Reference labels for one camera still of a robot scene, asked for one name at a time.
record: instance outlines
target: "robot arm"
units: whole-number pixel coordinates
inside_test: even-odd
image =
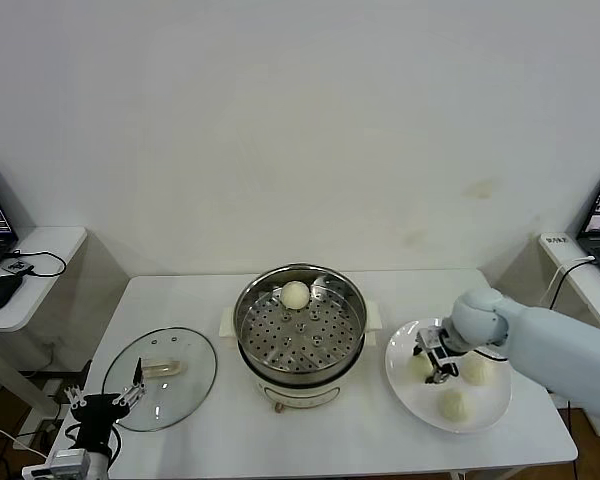
[[[140,359],[133,383],[120,394],[84,395],[77,386],[67,388],[65,394],[71,403],[71,413],[79,422],[75,443],[68,450],[54,452],[44,465],[24,467],[22,477],[25,480],[107,480],[112,459],[109,437],[113,424],[126,417],[144,393]]]
[[[494,289],[466,292],[442,327],[418,332],[435,373],[457,375],[454,357],[482,345],[549,390],[600,416],[600,329],[546,308],[526,307]]]

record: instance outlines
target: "white plate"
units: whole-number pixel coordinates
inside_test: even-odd
[[[440,325],[441,320],[428,318],[409,322],[389,340],[385,355],[385,367],[389,383],[400,401],[411,412],[433,425],[454,433],[473,433],[496,424],[505,414],[511,402],[511,367],[509,362],[493,362],[493,379],[489,385],[476,387],[468,384],[462,376],[450,377],[441,385],[427,385],[411,374],[407,363],[413,357],[418,329]],[[462,368],[462,359],[458,362]],[[438,397],[447,389],[462,391],[470,405],[472,415],[464,422],[452,422],[438,412]]]

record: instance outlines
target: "white desk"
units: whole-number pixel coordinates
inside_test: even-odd
[[[538,241],[556,266],[587,256],[575,237],[568,233],[543,233]],[[600,322],[600,269],[595,265],[583,265],[569,274],[567,282]]]
[[[254,275],[132,279],[96,351],[87,393],[100,391],[107,368],[128,343],[170,326],[206,335],[216,349],[218,374],[204,403],[180,423],[150,433],[120,428],[122,452],[111,477],[379,475],[502,469],[576,457],[576,447],[547,392],[515,372],[509,411],[495,427],[475,435],[431,427],[393,395],[384,370],[390,335],[407,321],[448,314],[465,290],[487,285],[480,272],[347,275],[379,304],[384,328],[376,333],[378,346],[365,347],[335,401],[311,410],[287,409],[280,415],[256,390],[235,347],[218,337],[223,309],[235,302]],[[73,423],[68,416],[63,428]],[[54,450],[69,446],[61,432]]]
[[[15,247],[23,253],[49,251],[69,263],[86,238],[82,227],[37,227],[19,229],[20,241]],[[60,262],[48,256],[26,257],[40,273],[59,271]],[[0,269],[0,275],[8,275]],[[9,303],[0,309],[0,332],[13,332],[24,327],[44,300],[58,277],[27,277]],[[0,356],[0,384],[47,415],[55,415],[56,404],[38,390]]]
[[[65,262],[73,258],[87,237],[82,227],[37,227],[19,229],[20,241],[15,247],[22,253],[48,251],[55,253]],[[54,273],[62,266],[58,260],[41,255],[24,257],[40,273]],[[0,275],[8,275],[0,268]],[[58,277],[25,277],[22,286],[9,303],[0,309],[0,332],[14,332],[24,327],[47,296]]]

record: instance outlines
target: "steamed bun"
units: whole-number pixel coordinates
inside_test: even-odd
[[[460,365],[460,375],[471,385],[486,385],[493,378],[493,365],[475,352],[469,352]]]
[[[433,375],[433,365],[426,353],[420,352],[414,355],[408,362],[409,372],[418,382],[424,383],[427,377]]]
[[[445,390],[438,397],[438,411],[447,420],[463,422],[471,416],[466,395],[455,388]]]
[[[300,310],[306,307],[310,298],[309,287],[302,282],[289,282],[282,287],[280,293],[282,304],[292,310]]]

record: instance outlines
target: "floor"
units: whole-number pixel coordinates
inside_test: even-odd
[[[12,395],[7,390],[0,390],[0,428],[17,434],[20,425],[24,422],[29,408],[24,402]],[[561,411],[566,422],[566,411]],[[600,480],[600,438],[596,437],[580,410],[574,410],[572,416],[573,435],[575,437],[580,456],[578,458],[578,477],[580,480]],[[34,448],[47,453],[53,443],[55,432],[36,436]],[[41,458],[27,451],[13,450],[11,442],[0,439],[0,456],[4,452],[4,459],[10,470],[7,473],[5,462],[0,463],[0,480],[18,478],[18,473],[25,465],[38,464]],[[370,477],[378,480],[448,480],[447,474],[431,475],[405,475],[392,477]],[[544,467],[528,468],[512,477],[513,480],[570,480],[573,479],[571,464],[550,465]]]

